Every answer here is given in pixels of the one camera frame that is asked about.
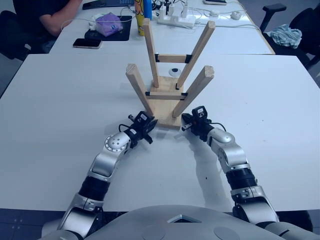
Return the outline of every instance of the person's arm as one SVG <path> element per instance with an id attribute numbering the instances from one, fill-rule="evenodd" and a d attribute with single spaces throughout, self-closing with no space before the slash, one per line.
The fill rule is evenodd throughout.
<path id="1" fill-rule="evenodd" d="M 53 15 L 45 14 L 39 17 L 40 22 L 45 29 L 53 36 L 58 37 L 61 33 L 61 25 L 76 16 L 78 8 L 82 0 L 69 0 L 69 2 L 60 11 L 55 12 Z M 71 21 L 67 21 L 63 24 L 63 27 L 67 26 Z"/>

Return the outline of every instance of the yellow bottle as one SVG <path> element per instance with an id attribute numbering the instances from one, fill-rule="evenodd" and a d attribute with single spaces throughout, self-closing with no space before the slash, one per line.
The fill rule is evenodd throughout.
<path id="1" fill-rule="evenodd" d="M 140 36 L 144 36 L 144 0 L 134 0 L 135 18 L 138 25 L 138 32 Z"/>

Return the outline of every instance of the person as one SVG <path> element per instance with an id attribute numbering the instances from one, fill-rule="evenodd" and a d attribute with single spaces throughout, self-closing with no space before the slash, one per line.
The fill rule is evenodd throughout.
<path id="1" fill-rule="evenodd" d="M 41 46 L 49 53 L 62 28 L 71 23 L 83 0 L 13 0 L 15 12 L 23 28 L 46 38 Z"/>

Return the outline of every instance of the laptop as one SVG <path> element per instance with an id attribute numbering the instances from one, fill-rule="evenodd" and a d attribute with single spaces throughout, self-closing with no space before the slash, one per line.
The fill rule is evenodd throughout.
<path id="1" fill-rule="evenodd" d="M 82 5 L 83 10 L 88 9 L 99 9 L 106 7 L 127 7 L 129 5 L 134 5 L 135 0 L 96 0 L 84 3 Z"/>

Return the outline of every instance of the floor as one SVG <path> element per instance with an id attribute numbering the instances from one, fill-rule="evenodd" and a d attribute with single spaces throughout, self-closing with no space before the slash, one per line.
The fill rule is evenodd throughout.
<path id="1" fill-rule="evenodd" d="M 276 13 L 267 27 L 267 31 L 276 26 L 289 23 L 294 16 L 302 10 L 314 8 L 319 0 L 240 0 L 247 9 L 248 14 L 256 25 L 260 25 L 264 18 L 264 5 L 283 3 L 287 6 L 284 12 Z M 0 0 L 0 11 L 14 11 L 12 0 Z M 10 83 L 16 71 L 21 65 L 19 60 L 10 60 L 0 54 L 0 96 Z M 320 63 L 309 71 L 313 79 L 320 86 Z M 320 234 L 320 210 L 309 210 L 313 231 Z M 63 216 L 61 211 L 32 211 L 16 209 L 0 209 L 0 233 L 1 240 L 36 240 L 41 237 L 41 229 L 44 223 L 59 219 Z M 109 221 L 116 218 L 119 213 L 107 213 Z"/>

